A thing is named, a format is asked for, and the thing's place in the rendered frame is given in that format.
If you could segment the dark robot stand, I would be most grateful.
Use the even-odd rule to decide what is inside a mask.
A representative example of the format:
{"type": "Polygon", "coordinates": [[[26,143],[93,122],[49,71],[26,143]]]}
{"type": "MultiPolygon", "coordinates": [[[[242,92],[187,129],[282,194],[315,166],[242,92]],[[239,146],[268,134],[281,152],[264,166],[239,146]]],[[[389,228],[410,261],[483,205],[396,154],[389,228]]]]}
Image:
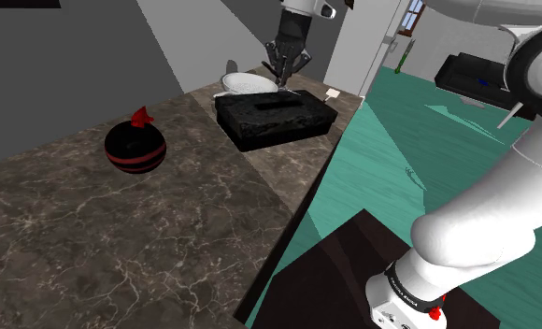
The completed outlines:
{"type": "Polygon", "coordinates": [[[380,329],[364,286],[408,250],[361,210],[271,279],[250,329],[380,329]]]}

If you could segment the black tissue box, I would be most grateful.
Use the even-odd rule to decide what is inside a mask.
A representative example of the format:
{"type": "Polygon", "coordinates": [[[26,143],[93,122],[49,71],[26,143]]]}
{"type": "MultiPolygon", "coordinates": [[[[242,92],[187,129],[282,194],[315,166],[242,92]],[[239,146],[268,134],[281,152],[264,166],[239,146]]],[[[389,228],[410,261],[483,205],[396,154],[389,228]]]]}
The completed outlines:
{"type": "Polygon", "coordinates": [[[306,90],[224,95],[214,107],[217,123],[242,152],[325,135],[337,117],[306,90]]]}

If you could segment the brown-framed window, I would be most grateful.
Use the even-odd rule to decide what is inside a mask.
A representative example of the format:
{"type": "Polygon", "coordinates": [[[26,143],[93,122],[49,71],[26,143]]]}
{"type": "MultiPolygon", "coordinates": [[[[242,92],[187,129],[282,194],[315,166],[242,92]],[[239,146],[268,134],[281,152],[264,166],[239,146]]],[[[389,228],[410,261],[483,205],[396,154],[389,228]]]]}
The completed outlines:
{"type": "Polygon", "coordinates": [[[412,36],[417,22],[419,21],[425,4],[422,0],[411,0],[406,11],[405,17],[401,21],[398,34],[402,36],[412,36]]]}

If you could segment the white perforated bowl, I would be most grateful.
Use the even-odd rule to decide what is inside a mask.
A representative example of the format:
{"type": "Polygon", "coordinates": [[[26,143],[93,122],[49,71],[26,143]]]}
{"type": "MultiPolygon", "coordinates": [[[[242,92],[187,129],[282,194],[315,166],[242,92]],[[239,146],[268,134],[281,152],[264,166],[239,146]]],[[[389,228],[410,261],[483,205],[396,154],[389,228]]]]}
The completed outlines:
{"type": "Polygon", "coordinates": [[[225,95],[256,94],[256,93],[276,93],[278,85],[265,77],[251,74],[235,72],[224,75],[221,78],[223,92],[214,94],[214,97],[225,95]]]}

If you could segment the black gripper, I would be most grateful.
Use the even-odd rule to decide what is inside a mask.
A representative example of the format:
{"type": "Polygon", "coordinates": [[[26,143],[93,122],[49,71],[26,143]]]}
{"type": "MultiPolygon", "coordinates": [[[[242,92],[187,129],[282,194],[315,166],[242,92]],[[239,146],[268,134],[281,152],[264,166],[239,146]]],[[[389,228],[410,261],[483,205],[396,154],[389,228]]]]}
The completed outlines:
{"type": "Polygon", "coordinates": [[[276,80],[281,80],[282,87],[311,60],[305,49],[311,22],[311,16],[282,9],[275,42],[264,43],[268,61],[263,65],[276,80]]]}

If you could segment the black red-striped round vase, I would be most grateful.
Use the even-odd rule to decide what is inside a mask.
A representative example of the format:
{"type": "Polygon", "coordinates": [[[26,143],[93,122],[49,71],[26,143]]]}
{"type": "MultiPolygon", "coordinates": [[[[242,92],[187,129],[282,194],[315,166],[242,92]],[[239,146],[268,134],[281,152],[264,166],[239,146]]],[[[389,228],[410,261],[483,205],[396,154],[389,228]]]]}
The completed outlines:
{"type": "Polygon", "coordinates": [[[144,174],[157,168],[167,152],[164,136],[152,122],[146,107],[107,133],[104,147],[109,161],[120,171],[144,174]]]}

